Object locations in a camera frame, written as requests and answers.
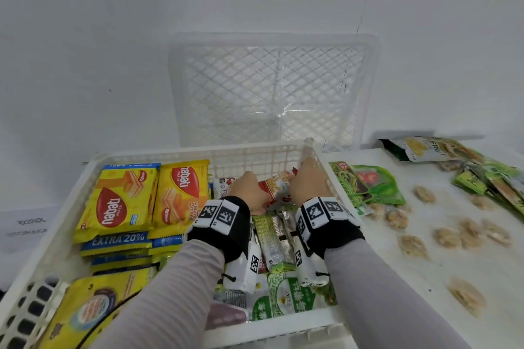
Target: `hand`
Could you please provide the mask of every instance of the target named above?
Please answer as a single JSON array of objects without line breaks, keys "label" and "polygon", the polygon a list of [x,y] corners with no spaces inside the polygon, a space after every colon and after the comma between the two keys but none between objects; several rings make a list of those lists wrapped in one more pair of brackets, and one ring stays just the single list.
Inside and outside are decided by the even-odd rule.
[{"label": "hand", "polygon": [[230,196],[237,196],[244,200],[251,215],[264,215],[266,203],[272,200],[271,195],[258,186],[257,176],[251,171],[246,171],[244,175],[233,182]]},{"label": "hand", "polygon": [[316,164],[315,159],[308,157],[300,165],[297,176],[288,176],[289,194],[298,207],[316,196],[331,196],[326,183],[328,175]]}]

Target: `red oval logo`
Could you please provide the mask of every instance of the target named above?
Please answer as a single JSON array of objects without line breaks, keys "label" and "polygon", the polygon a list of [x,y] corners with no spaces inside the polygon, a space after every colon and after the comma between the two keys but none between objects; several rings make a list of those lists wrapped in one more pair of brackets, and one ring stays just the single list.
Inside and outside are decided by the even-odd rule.
[{"label": "red oval logo", "polygon": [[169,216],[171,215],[171,209],[168,207],[168,208],[165,208],[163,211],[162,211],[162,220],[164,221],[165,224],[167,225],[171,225],[171,219],[169,218]]},{"label": "red oval logo", "polygon": [[118,227],[127,216],[127,206],[119,194],[102,188],[96,201],[96,219],[103,227]]},{"label": "red oval logo", "polygon": [[144,182],[147,179],[147,173],[144,170],[138,172],[138,182]]},{"label": "red oval logo", "polygon": [[171,178],[178,188],[194,198],[200,197],[198,176],[193,167],[176,167],[171,170]]}]

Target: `gray sleeve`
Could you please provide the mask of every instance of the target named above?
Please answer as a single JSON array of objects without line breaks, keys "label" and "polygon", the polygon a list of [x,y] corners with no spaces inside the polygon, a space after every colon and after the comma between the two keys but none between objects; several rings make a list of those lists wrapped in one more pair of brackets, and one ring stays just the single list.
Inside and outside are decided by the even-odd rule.
[{"label": "gray sleeve", "polygon": [[184,244],[96,339],[91,349],[198,348],[224,255],[200,240]]},{"label": "gray sleeve", "polygon": [[469,348],[365,240],[327,249],[324,258],[359,349]]}]

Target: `white plastic basket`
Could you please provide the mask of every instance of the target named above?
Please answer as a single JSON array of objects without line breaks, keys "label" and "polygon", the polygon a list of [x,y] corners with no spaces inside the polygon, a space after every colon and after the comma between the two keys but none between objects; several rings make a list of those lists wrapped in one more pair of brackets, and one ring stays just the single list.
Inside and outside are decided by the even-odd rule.
[{"label": "white plastic basket", "polygon": [[358,149],[379,54],[373,35],[189,33],[169,70],[181,146],[313,138]]},{"label": "white plastic basket", "polygon": [[[328,164],[322,160],[320,147],[315,146],[312,139],[96,155],[71,190],[54,225],[0,302],[0,348],[32,347],[38,340],[38,334],[43,333],[49,323],[69,283],[90,275],[87,263],[79,255],[80,246],[72,244],[72,235],[104,165],[209,159],[209,173],[213,177],[240,176],[246,170],[251,170],[259,179],[265,179],[297,167],[308,156],[320,161],[330,177],[332,193],[349,206],[342,187]],[[317,334],[318,328],[325,326],[345,331],[343,327],[332,326],[342,323],[342,320],[337,306],[333,306],[224,327],[206,332],[203,347],[224,347],[300,331],[314,330]]]}]

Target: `black cable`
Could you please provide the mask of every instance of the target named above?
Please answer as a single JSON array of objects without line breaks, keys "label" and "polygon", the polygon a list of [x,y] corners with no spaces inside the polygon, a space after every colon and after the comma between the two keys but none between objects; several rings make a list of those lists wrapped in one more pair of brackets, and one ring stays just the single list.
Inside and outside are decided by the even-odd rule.
[{"label": "black cable", "polygon": [[129,301],[130,299],[136,297],[138,295],[138,293],[140,293],[142,290],[139,290],[137,291],[136,293],[133,293],[131,294],[129,297],[127,297],[126,299],[124,299],[122,302],[120,302],[117,306],[115,306],[113,309],[111,309],[111,311],[106,314],[105,316],[103,316],[100,320],[98,320],[96,322],[96,324],[88,331],[87,334],[84,335],[84,338],[82,338],[82,340],[80,341],[80,343],[75,347],[75,349],[81,349],[82,345],[85,343],[85,341],[88,340],[88,338],[91,336],[91,334],[93,334],[93,332],[95,332],[95,330],[104,322],[105,319],[107,319],[111,314],[113,314],[113,312],[115,310],[117,310],[119,307],[121,307],[123,304],[125,304],[127,301]]}]

